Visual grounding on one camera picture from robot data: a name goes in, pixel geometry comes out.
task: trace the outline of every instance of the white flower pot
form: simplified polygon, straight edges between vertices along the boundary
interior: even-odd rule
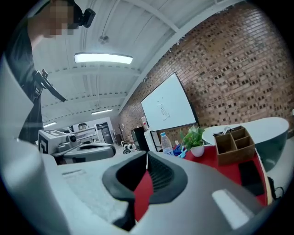
[[[197,147],[192,147],[191,148],[191,153],[195,157],[201,157],[204,154],[204,145],[197,146]]]

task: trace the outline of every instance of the fluorescent ceiling light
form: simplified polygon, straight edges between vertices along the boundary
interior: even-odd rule
[[[124,64],[131,64],[133,57],[116,55],[116,54],[103,54],[103,53],[76,53],[74,61],[76,63],[85,62],[117,62]]]
[[[45,128],[45,127],[52,126],[52,125],[54,125],[54,124],[56,124],[56,123],[57,123],[57,122],[49,123],[49,124],[45,125],[44,128]]]
[[[95,114],[99,114],[99,113],[102,113],[102,112],[109,112],[109,111],[112,111],[112,109],[107,109],[107,110],[103,110],[103,111],[97,111],[97,112],[93,112],[91,114],[95,115]]]

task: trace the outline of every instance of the ceiling beam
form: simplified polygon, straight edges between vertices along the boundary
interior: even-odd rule
[[[64,79],[71,78],[72,76],[81,76],[84,74],[99,74],[99,75],[123,75],[123,76],[136,76],[138,77],[141,72],[136,69],[124,68],[124,67],[110,67],[110,66],[99,66],[99,67],[80,67],[73,69],[60,70],[58,72],[48,74],[48,79]]]
[[[99,95],[99,96],[89,96],[89,97],[82,97],[82,98],[77,98],[77,99],[72,99],[72,100],[66,100],[65,102],[59,102],[57,104],[52,104],[48,106],[43,106],[42,107],[42,112],[46,112],[52,109],[61,109],[65,108],[68,105],[76,104],[76,103],[81,103],[81,102],[89,102],[89,101],[98,101],[98,100],[104,100],[104,99],[121,99],[125,98],[127,95],[126,93],[123,94],[107,94],[107,95]]]
[[[153,66],[165,55],[165,53],[176,43],[178,42],[184,35],[186,35],[191,29],[196,27],[198,24],[200,24],[202,21],[206,20],[210,16],[214,15],[215,13],[218,13],[219,11],[222,11],[226,9],[227,7],[236,4],[238,2],[241,2],[243,0],[226,0],[224,2],[214,4],[211,7],[205,9],[200,14],[196,15],[192,20],[187,22],[183,27],[180,28],[180,30],[175,33],[158,51],[155,53],[155,55],[151,58],[151,60],[148,62],[138,79],[135,81],[133,86],[128,92],[127,97],[124,99],[124,102],[122,103],[119,112],[121,112],[129,100],[129,98],[132,96],[136,88],[139,86],[139,84],[143,81],[143,79],[146,77],[146,75],[149,73],[149,71],[153,68]]]
[[[45,129],[64,128],[67,126],[71,126],[71,125],[75,125],[75,124],[79,124],[79,123],[84,123],[84,122],[88,122],[88,121],[92,121],[92,120],[96,120],[96,119],[100,119],[100,118],[104,118],[104,117],[106,118],[106,117],[117,116],[119,114],[118,109],[114,109],[111,112],[103,112],[103,113],[96,114],[96,115],[91,115],[92,112],[93,111],[78,113],[78,114],[74,114],[71,116],[60,117],[60,118],[48,121],[48,122],[44,123],[44,125],[46,125],[48,123],[52,123],[52,122],[57,122],[57,123],[55,125],[46,127]]]
[[[145,11],[153,14],[158,19],[163,21],[167,26],[172,28],[175,32],[179,31],[179,28],[171,20],[169,20],[163,13],[161,13],[159,10],[155,9],[154,7],[150,6],[146,2],[142,0],[124,0],[124,1],[129,2],[133,5],[136,5],[137,7],[143,8]]]
[[[98,106],[100,107],[100,95],[99,95],[99,75],[96,75],[96,94],[97,94],[97,98],[98,98]]]

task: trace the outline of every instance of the green plant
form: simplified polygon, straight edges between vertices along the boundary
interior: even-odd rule
[[[193,147],[203,145],[202,133],[204,130],[199,127],[194,127],[194,125],[189,129],[188,134],[184,136],[182,130],[180,130],[180,136],[182,138],[182,144],[186,146],[186,149],[189,151]]]

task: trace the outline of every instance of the red table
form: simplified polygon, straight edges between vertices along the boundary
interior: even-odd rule
[[[234,181],[235,183],[241,185],[241,176],[238,168],[238,163],[226,165],[226,166],[218,166],[217,165],[217,158],[216,158],[216,148],[215,146],[206,146],[204,154],[201,157],[194,157],[194,155],[189,151],[186,153],[185,158],[186,160],[192,161],[192,162],[198,162],[210,167],[215,168],[220,173]],[[262,167],[260,164],[260,161],[258,159],[257,153],[255,153],[254,157],[251,159],[254,161],[255,166],[260,174],[260,178],[262,180],[263,186],[264,186],[264,194],[257,196],[256,198],[259,200],[259,202],[263,205],[267,205],[267,194],[266,194],[266,182],[265,182],[265,176],[262,171]],[[141,182],[135,189],[135,218],[137,221],[139,221],[146,210],[148,209],[148,201],[150,195],[153,194],[153,186],[151,178],[148,174],[148,171],[145,172]]]

